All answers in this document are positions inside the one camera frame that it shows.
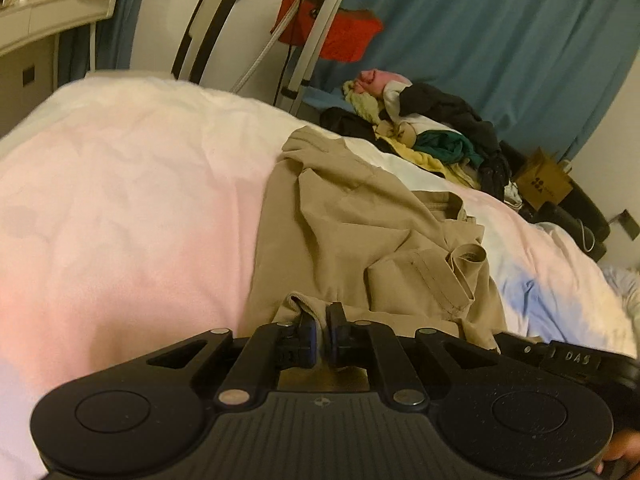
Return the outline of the person right hand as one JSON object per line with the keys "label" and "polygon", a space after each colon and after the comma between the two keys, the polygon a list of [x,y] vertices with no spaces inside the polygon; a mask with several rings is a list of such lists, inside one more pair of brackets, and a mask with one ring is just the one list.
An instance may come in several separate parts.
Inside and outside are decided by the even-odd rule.
{"label": "person right hand", "polygon": [[630,469],[627,479],[639,480],[640,432],[633,429],[622,429],[612,437],[603,455],[603,462],[597,466],[597,474],[602,474],[605,462],[622,460]]}

